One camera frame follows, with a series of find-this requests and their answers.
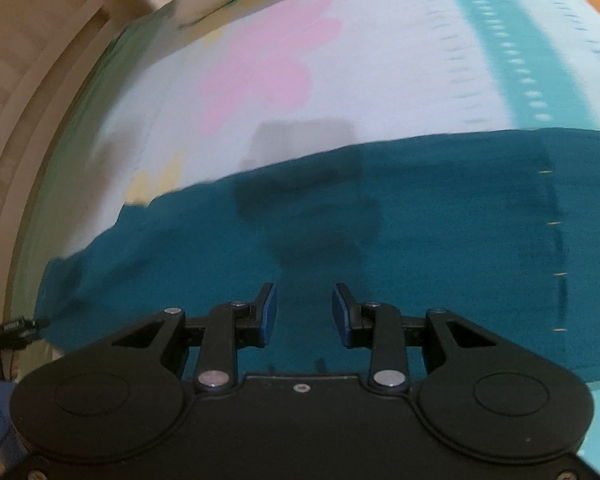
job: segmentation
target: pink flower pattern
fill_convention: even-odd
[[[234,37],[226,58],[202,81],[205,135],[217,133],[252,100],[286,110],[309,101],[311,72],[300,56],[340,34],[340,20],[321,17],[330,5],[331,0],[285,0]]]

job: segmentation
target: wooden headboard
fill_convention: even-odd
[[[80,87],[146,0],[0,0],[0,323],[36,177]]]

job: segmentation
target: screw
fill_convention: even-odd
[[[374,374],[374,381],[381,386],[400,386],[407,380],[407,377],[398,370],[380,370]]]
[[[310,389],[311,389],[311,386],[309,386],[308,384],[299,383],[299,384],[294,385],[294,391],[298,392],[299,394],[305,394]]]
[[[222,370],[207,370],[198,376],[198,382],[211,388],[224,386],[229,382],[229,374]]]

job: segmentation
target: dark teal fabric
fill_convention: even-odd
[[[243,371],[365,370],[368,351],[344,349],[331,317],[331,287],[346,282],[404,314],[449,308],[600,380],[600,132],[347,146],[126,206],[49,263],[36,315],[72,350],[266,281],[279,288],[272,341],[240,352]]]

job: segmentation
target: teal stripe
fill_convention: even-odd
[[[517,128],[599,129],[554,46],[516,0],[456,0],[482,43]]]

